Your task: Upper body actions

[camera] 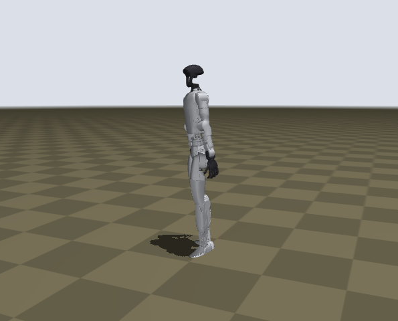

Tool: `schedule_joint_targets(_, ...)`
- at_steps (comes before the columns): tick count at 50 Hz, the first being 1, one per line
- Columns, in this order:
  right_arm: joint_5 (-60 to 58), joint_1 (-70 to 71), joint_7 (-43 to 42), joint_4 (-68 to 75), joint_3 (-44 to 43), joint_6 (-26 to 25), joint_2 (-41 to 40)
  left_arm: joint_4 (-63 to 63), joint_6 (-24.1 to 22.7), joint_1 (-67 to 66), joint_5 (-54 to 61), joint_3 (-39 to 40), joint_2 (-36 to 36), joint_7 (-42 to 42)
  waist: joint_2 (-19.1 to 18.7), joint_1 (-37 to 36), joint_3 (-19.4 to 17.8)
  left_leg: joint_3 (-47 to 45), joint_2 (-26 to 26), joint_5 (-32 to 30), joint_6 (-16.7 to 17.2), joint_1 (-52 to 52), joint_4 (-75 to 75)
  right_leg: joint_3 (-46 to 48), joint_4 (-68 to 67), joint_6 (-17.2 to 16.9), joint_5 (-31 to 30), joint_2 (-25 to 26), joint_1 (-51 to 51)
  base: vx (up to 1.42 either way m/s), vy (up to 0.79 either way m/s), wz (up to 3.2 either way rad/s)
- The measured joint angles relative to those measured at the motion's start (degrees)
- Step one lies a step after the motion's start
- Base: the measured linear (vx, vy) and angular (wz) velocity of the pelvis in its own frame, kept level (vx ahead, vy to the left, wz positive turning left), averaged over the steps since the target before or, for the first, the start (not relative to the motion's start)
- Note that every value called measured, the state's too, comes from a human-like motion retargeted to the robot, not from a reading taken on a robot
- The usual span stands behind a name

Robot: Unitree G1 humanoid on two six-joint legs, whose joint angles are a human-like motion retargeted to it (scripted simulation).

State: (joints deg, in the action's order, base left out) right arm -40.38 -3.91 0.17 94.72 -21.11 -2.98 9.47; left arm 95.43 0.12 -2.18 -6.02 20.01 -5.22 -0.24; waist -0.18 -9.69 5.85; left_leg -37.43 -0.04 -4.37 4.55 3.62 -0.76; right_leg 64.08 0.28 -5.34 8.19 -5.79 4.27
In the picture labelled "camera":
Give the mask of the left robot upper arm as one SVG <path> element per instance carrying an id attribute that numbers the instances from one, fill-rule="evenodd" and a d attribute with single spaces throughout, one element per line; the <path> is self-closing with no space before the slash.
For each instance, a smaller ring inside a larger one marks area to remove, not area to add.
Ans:
<path id="1" fill-rule="evenodd" d="M 199 131 L 204 131 L 202 123 L 204 121 L 208 121 L 209 123 L 209 109 L 208 109 L 209 96 L 205 92 L 198 92 L 195 94 L 195 101 L 198 104 L 199 115 L 201 117 L 201 121 L 197 123 L 197 129 Z"/>

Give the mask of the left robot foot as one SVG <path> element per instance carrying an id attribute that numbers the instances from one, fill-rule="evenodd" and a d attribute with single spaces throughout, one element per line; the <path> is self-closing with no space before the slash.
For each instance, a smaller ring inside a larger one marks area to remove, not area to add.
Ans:
<path id="1" fill-rule="evenodd" d="M 206 253 L 212 251 L 212 246 L 207 242 L 207 247 L 199 246 L 193 253 L 189 255 L 189 257 L 199 257 L 205 255 Z"/>

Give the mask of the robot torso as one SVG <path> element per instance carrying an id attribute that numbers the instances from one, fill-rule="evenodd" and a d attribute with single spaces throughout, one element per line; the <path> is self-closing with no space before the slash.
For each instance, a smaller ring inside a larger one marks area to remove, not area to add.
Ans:
<path id="1" fill-rule="evenodd" d="M 185 115 L 185 124 L 188 134 L 195 134 L 195 137 L 191 137 L 192 146 L 191 146 L 191 157 L 198 155 L 198 152 L 204 152 L 205 149 L 203 147 L 203 139 L 200 133 L 204 131 L 199 131 L 197 129 L 197 123 L 201 121 L 201 117 L 199 115 L 198 104 L 195 101 L 195 94 L 198 92 L 204 92 L 198 88 L 195 88 L 190 93 L 188 93 L 183 102 L 183 110 Z M 197 137 L 198 136 L 198 137 Z"/>

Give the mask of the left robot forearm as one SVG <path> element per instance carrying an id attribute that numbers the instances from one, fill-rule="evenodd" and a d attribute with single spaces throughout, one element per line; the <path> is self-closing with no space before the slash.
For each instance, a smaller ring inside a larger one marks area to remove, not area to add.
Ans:
<path id="1" fill-rule="evenodd" d="M 203 147 L 205 149 L 205 152 L 208 151 L 209 152 L 209 157 L 213 157 L 215 155 L 215 151 L 213 149 L 213 143 L 212 143 L 212 131 L 211 131 L 211 127 L 208 123 L 208 121 L 204 121 L 202 123 L 202 127 L 204 129 L 204 132 L 202 132 L 202 137 L 203 137 Z"/>

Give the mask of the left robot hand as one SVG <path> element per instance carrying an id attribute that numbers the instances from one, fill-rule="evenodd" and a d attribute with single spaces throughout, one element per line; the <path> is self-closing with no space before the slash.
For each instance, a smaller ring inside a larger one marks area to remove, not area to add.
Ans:
<path id="1" fill-rule="evenodd" d="M 209 152 L 206 151 L 206 159 L 208 160 L 207 162 L 207 168 L 205 169 L 204 175 L 206 174 L 207 170 L 209 169 L 209 176 L 207 177 L 207 179 L 212 179 L 213 177 L 215 177 L 216 175 L 219 174 L 219 170 L 217 168 L 217 162 L 215 161 L 215 155 L 213 157 L 209 157 Z"/>

